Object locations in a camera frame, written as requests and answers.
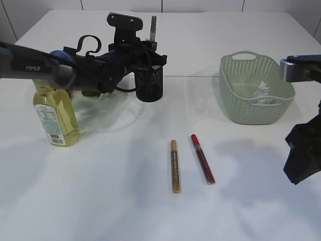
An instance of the red marker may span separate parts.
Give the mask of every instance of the red marker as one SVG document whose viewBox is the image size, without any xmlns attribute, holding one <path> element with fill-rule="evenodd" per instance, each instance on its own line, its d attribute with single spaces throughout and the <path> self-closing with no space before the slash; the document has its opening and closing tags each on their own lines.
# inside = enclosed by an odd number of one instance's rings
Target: red marker
<svg viewBox="0 0 321 241">
<path fill-rule="evenodd" d="M 197 137 L 195 134 L 191 135 L 191 138 L 192 138 L 195 150 L 196 150 L 197 157 L 199 158 L 199 161 L 201 163 L 201 166 L 202 166 L 205 178 L 206 178 L 206 182 L 207 182 L 207 184 L 214 184 L 215 183 L 214 177 L 212 175 L 209 164 L 206 161 L 206 158 L 205 158 L 203 150 L 200 146 L 199 140 L 197 140 Z"/>
</svg>

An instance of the plastic bottle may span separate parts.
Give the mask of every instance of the plastic bottle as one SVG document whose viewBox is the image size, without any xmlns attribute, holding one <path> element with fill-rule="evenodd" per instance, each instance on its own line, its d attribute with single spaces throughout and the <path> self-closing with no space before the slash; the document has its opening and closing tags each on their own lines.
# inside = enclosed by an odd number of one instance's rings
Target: plastic bottle
<svg viewBox="0 0 321 241">
<path fill-rule="evenodd" d="M 33 104 L 49 142 L 59 147 L 73 145 L 80 130 L 69 93 L 64 89 L 54 90 L 45 80 L 33 82 L 37 91 Z"/>
</svg>

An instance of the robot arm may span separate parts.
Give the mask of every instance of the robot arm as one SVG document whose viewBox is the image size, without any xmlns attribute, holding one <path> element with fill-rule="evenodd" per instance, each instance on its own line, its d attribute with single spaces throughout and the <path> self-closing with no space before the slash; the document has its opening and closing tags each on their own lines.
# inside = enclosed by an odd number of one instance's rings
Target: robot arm
<svg viewBox="0 0 321 241">
<path fill-rule="evenodd" d="M 155 18 L 152 29 L 155 31 Z M 138 17 L 110 13 L 108 23 L 115 27 L 114 43 L 109 45 L 109 52 L 93 56 L 101 49 L 101 42 L 96 36 L 85 35 L 80 38 L 77 49 L 65 47 L 63 51 L 50 54 L 38 50 L 0 43 L 0 78 L 43 79 L 54 89 L 77 89 L 98 93 L 133 92 L 136 89 L 121 89 L 117 84 L 124 76 L 140 69 L 143 82 L 148 82 L 155 66 L 163 67 L 166 55 L 158 55 L 157 43 L 153 40 L 141 41 L 136 31 L 142 29 L 142 20 Z M 83 40 L 93 37 L 98 43 L 95 51 L 88 51 L 85 56 L 77 55 Z"/>
<path fill-rule="evenodd" d="M 281 60 L 280 78 L 321 83 L 321 55 L 288 56 Z M 306 124 L 295 125 L 285 140 L 291 150 L 284 172 L 292 183 L 298 184 L 321 171 L 321 103 L 319 114 Z"/>
</svg>

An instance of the mesh pencil cup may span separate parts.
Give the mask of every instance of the mesh pencil cup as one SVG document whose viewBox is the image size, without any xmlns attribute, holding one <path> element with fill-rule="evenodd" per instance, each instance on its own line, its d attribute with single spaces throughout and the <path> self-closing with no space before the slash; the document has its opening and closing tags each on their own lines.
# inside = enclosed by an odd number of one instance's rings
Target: mesh pencil cup
<svg viewBox="0 0 321 241">
<path fill-rule="evenodd" d="M 144 102 L 154 102 L 163 96 L 163 67 L 155 65 L 149 73 L 147 68 L 135 72 L 136 96 Z"/>
</svg>

